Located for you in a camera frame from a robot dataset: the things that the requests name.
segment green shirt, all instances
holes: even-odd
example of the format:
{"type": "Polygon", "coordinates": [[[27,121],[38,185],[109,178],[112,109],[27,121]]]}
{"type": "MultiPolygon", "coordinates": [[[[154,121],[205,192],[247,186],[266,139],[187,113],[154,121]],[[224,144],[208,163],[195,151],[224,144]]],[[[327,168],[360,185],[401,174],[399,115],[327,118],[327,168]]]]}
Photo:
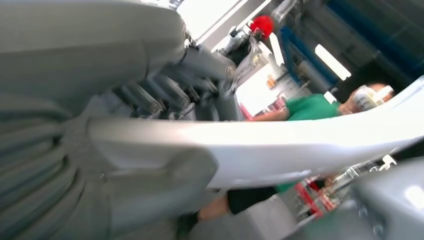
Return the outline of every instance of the green shirt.
{"type": "MultiPolygon", "coordinates": [[[[290,99],[285,104],[290,112],[290,118],[287,121],[327,119],[339,115],[340,104],[338,102],[330,104],[322,94],[290,99]]],[[[297,182],[285,183],[277,185],[275,188],[278,192],[283,193],[296,184],[297,182]]]]}

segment blue beam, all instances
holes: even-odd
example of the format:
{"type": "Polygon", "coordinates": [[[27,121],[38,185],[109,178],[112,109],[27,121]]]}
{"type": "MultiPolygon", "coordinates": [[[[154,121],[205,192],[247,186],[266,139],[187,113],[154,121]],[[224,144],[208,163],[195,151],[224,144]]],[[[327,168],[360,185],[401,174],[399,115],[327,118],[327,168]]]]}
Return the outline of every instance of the blue beam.
{"type": "Polygon", "coordinates": [[[287,58],[287,70],[291,77],[300,84],[300,80],[295,73],[295,66],[292,58],[292,53],[290,52],[290,45],[296,48],[300,54],[304,56],[315,68],[318,70],[322,76],[331,84],[335,85],[339,81],[339,77],[337,77],[333,72],[331,72],[324,63],[319,60],[314,53],[312,53],[308,47],[290,30],[289,27],[284,26],[281,29],[282,36],[282,44],[285,52],[285,56],[287,58]]]}
{"type": "Polygon", "coordinates": [[[408,76],[410,83],[424,74],[417,64],[418,61],[408,56],[407,51],[390,40],[390,36],[378,29],[354,7],[344,0],[330,0],[327,6],[408,76]]]}

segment black shorts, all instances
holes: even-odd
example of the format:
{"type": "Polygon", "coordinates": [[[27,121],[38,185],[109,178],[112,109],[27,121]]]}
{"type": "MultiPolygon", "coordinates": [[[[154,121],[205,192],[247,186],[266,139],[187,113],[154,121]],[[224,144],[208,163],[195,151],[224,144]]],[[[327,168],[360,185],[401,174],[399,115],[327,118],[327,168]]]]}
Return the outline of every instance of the black shorts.
{"type": "Polygon", "coordinates": [[[229,210],[232,214],[238,214],[257,203],[269,199],[276,193],[277,191],[274,187],[229,190],[227,192],[229,210]]]}

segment man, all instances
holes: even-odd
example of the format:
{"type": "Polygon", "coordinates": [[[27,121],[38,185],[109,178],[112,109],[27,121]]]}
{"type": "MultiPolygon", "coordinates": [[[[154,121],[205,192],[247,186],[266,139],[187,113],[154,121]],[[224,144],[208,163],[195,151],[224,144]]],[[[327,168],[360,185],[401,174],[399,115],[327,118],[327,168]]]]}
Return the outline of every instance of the man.
{"type": "MultiPolygon", "coordinates": [[[[383,89],[386,89],[387,85],[375,82],[367,84],[366,86],[381,93],[383,89]]],[[[318,120],[355,114],[361,112],[361,109],[354,103],[354,94],[357,91],[358,89],[355,90],[343,104],[338,102],[330,104],[322,94],[291,99],[287,101],[286,108],[282,111],[257,116],[253,121],[318,120]]],[[[390,92],[384,95],[385,96],[381,96],[381,98],[386,102],[391,99],[394,94],[390,92]]],[[[295,184],[296,182],[270,187],[229,190],[225,196],[216,199],[198,212],[180,216],[177,223],[177,237],[181,239],[181,237],[186,236],[199,221],[214,219],[229,213],[236,215],[252,205],[267,200],[274,194],[285,192],[295,184]]]]}

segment white face mask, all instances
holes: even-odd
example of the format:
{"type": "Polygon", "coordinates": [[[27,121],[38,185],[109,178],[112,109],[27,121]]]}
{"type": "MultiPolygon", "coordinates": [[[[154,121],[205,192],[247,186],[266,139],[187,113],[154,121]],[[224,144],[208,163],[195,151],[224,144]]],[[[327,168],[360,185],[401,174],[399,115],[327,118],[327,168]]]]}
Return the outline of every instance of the white face mask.
{"type": "Polygon", "coordinates": [[[352,100],[358,109],[367,111],[384,104],[383,98],[391,92],[393,92],[393,88],[389,85],[378,91],[363,85],[353,94],[352,100]]]}

